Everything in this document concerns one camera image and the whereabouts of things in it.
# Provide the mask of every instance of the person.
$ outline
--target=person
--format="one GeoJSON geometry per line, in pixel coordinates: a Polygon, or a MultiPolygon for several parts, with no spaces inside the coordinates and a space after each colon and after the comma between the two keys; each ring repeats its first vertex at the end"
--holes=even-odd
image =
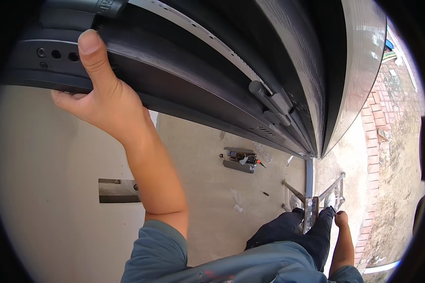
{"type": "Polygon", "coordinates": [[[240,254],[187,267],[186,200],[148,110],[137,93],[115,76],[106,46],[96,31],[83,32],[78,49],[93,90],[73,95],[52,91],[52,98],[58,107],[104,130],[123,145],[146,210],[122,282],[328,282],[321,271],[329,252],[334,215],[340,231],[329,280],[363,282],[353,266],[346,213],[334,214],[326,208],[306,235],[296,234],[304,214],[296,204],[292,212],[263,225],[240,254]]]}

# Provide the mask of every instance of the dark pants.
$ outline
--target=dark pants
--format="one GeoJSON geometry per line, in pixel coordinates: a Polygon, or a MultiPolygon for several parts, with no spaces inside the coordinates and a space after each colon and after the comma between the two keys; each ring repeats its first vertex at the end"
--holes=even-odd
{"type": "Polygon", "coordinates": [[[334,211],[329,207],[323,209],[313,227],[305,235],[295,234],[303,218],[304,211],[300,208],[280,214],[279,217],[258,229],[247,241],[246,250],[278,241],[292,241],[304,247],[313,257],[317,269],[323,272],[329,254],[330,229],[334,211]]]}

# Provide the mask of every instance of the white wall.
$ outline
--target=white wall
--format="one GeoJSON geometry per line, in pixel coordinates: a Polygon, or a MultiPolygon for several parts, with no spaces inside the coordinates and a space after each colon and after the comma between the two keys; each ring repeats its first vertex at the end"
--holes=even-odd
{"type": "Polygon", "coordinates": [[[36,282],[120,280],[145,210],[100,204],[98,178],[133,179],[121,144],[48,90],[0,89],[0,213],[36,282]]]}

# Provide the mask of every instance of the shirt sleeve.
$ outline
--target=shirt sleeve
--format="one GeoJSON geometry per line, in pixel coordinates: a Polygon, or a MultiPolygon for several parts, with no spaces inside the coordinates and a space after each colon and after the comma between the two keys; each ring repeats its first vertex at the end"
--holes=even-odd
{"type": "Polygon", "coordinates": [[[187,269],[186,239],[172,226],[148,220],[139,230],[121,282],[151,282],[184,269],[187,269]]]}
{"type": "Polygon", "coordinates": [[[365,283],[357,268],[345,265],[337,269],[329,280],[337,283],[365,283]]]}

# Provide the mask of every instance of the gray shirt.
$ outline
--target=gray shirt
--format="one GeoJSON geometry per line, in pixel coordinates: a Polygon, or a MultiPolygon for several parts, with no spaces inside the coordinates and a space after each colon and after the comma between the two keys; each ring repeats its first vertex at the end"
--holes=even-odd
{"type": "Polygon", "coordinates": [[[309,253],[290,241],[275,242],[196,267],[187,267],[187,243],[172,226],[148,220],[139,231],[121,279],[125,282],[192,283],[363,283],[344,266],[329,277],[317,271],[309,253]]]}

